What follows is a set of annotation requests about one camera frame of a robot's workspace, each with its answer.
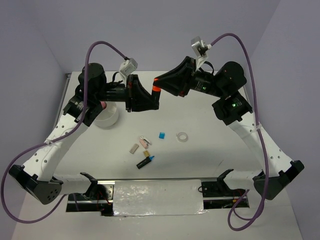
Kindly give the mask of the orange highlighter cap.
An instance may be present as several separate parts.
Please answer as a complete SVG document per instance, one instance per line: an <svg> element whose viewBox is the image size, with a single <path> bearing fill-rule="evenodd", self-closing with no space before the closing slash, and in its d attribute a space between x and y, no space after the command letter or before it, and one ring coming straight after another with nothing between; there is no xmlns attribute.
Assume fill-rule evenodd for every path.
<svg viewBox="0 0 320 240"><path fill-rule="evenodd" d="M159 79L158 78L154 78L153 80L153 84L152 84L152 91L153 92L161 92L161 88L159 88L156 83Z"/></svg>

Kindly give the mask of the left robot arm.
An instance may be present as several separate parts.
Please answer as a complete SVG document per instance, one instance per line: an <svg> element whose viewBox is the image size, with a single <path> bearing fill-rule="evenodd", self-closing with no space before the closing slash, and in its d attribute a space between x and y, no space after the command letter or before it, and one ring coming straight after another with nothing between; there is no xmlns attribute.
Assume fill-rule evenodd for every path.
<svg viewBox="0 0 320 240"><path fill-rule="evenodd" d="M12 165L8 173L17 183L43 205L59 195L79 193L91 200L102 188L88 173L55 177L57 166L74 142L92 125L103 111L103 102L124 102L128 112L159 109L160 88L148 92L133 74L133 68L123 66L121 81L107 81L99 63L89 63L78 76L74 96L63 109L58 123L36 152L22 165Z"/></svg>

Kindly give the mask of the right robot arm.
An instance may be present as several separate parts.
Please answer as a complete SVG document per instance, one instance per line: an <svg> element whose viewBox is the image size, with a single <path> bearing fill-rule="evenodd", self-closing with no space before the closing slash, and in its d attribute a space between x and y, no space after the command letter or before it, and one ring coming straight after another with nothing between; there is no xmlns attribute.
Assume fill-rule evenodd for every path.
<svg viewBox="0 0 320 240"><path fill-rule="evenodd" d="M244 70L237 62L229 61L212 74L197 70L195 59L187 56L176 68L157 76L153 89L180 97L190 90L217 97L212 104L215 116L243 140L262 166L258 171L226 170L217 178L218 192L228 196L235 189L256 190L273 200L305 166L287 156L256 122L253 108L239 92L246 83Z"/></svg>

